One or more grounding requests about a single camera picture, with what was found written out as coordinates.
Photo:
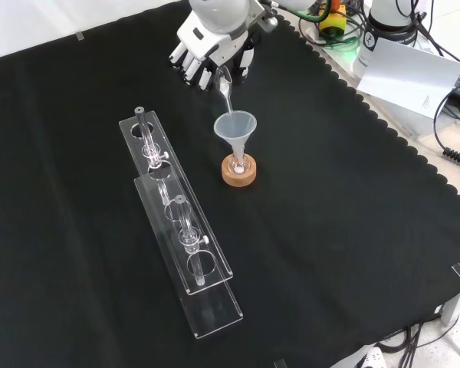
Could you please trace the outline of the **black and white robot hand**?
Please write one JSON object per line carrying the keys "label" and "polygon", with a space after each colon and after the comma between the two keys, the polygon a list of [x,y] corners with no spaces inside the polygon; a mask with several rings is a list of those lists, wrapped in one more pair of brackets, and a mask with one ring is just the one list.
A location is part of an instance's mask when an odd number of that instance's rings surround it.
{"label": "black and white robot hand", "polygon": [[217,70],[228,68],[234,82],[242,82],[254,59],[258,29],[267,33],[278,24],[263,1],[191,1],[191,12],[177,31],[178,45],[169,56],[183,80],[211,90]]}

